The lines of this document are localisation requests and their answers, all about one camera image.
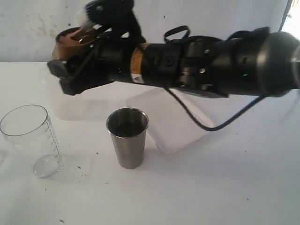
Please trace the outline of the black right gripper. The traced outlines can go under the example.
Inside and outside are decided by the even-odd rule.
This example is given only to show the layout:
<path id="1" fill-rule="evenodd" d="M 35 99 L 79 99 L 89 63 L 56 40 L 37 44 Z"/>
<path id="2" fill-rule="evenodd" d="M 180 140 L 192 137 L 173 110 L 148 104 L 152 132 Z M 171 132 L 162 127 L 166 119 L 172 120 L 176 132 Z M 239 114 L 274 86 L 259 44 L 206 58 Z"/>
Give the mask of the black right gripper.
<path id="1" fill-rule="evenodd" d="M 138 35 L 138 21 L 133 12 L 133 0 L 93 0 L 78 14 L 79 26 L 87 30 L 99 25 L 111 28 L 122 35 Z M 86 53 L 67 61 L 47 62 L 49 72 L 59 79 L 66 95 L 80 94 L 86 90 L 112 82 L 132 82 L 129 71 L 130 57 L 135 43 L 129 38 L 100 39 Z"/>

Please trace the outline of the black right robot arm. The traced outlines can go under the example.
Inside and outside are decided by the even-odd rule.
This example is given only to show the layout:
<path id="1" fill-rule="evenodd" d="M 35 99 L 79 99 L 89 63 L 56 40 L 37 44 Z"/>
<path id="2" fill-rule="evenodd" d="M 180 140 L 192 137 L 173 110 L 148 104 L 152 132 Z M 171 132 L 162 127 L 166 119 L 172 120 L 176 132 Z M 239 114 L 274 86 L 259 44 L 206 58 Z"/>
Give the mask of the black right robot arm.
<path id="1" fill-rule="evenodd" d="M 238 31 L 228 39 L 190 36 L 187 26 L 147 43 L 132 0 L 94 0 L 84 15 L 96 39 L 81 53 L 47 66 L 65 94 L 112 82 L 172 88 L 207 98 L 231 94 L 279 97 L 300 87 L 300 43 L 269 28 Z"/>

